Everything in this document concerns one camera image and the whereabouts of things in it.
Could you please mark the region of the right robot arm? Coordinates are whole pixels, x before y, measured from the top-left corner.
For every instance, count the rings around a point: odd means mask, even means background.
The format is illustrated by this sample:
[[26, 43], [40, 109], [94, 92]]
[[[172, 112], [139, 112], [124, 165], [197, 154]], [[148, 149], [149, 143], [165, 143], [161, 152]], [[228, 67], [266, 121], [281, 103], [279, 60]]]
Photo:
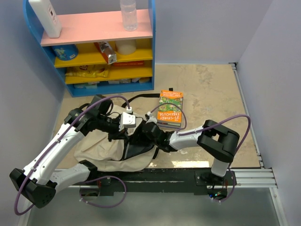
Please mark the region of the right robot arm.
[[220, 185], [226, 180], [226, 171], [237, 152], [240, 135], [213, 120], [186, 132], [164, 132], [157, 124], [148, 122], [142, 127], [142, 133], [160, 150], [176, 152], [178, 150], [200, 146], [214, 157], [210, 181]]

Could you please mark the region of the purple cover book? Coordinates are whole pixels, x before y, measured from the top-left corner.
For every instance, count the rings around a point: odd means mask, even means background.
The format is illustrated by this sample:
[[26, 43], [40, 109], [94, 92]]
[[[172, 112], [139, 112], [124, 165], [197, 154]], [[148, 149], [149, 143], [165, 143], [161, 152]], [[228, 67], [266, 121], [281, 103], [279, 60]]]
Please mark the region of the purple cover book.
[[170, 125], [170, 124], [164, 124], [164, 123], [157, 123], [159, 126], [161, 127], [165, 127], [165, 128], [173, 128], [173, 129], [180, 129], [181, 126], [180, 125]]

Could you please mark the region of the orange treehouse book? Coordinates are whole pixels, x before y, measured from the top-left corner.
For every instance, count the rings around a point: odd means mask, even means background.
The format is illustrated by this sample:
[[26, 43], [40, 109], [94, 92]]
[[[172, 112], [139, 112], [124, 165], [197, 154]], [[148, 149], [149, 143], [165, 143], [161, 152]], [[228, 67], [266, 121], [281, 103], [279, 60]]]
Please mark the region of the orange treehouse book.
[[182, 123], [183, 93], [161, 90], [159, 105], [162, 106], [158, 108], [158, 122], [172, 127], [180, 127]]

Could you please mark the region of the beige canvas backpack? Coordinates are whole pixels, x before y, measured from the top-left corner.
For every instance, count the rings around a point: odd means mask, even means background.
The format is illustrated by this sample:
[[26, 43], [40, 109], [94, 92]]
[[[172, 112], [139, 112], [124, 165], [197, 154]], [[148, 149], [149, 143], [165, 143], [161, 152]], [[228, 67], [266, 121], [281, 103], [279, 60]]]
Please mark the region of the beige canvas backpack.
[[[113, 105], [109, 117], [121, 116], [126, 106]], [[140, 114], [134, 115], [136, 127], [121, 134], [120, 139], [109, 140], [107, 133], [96, 129], [89, 132], [73, 148], [74, 158], [77, 161], [87, 160], [102, 172], [135, 172], [148, 167], [156, 158], [158, 148], [142, 134], [146, 118]]]

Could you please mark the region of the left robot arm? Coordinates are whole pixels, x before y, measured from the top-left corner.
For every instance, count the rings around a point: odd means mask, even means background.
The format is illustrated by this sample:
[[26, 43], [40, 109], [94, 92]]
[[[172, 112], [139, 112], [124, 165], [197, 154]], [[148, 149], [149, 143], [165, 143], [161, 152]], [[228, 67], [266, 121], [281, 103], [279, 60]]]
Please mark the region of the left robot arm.
[[59, 131], [41, 153], [23, 169], [13, 169], [9, 175], [16, 190], [14, 210], [17, 215], [20, 196], [39, 209], [48, 205], [55, 194], [76, 184], [92, 185], [97, 181], [97, 167], [82, 160], [74, 167], [56, 174], [55, 169], [67, 153], [89, 132], [100, 130], [108, 134], [119, 131], [119, 119], [112, 119], [107, 112], [112, 97], [94, 96], [91, 103], [71, 110]]

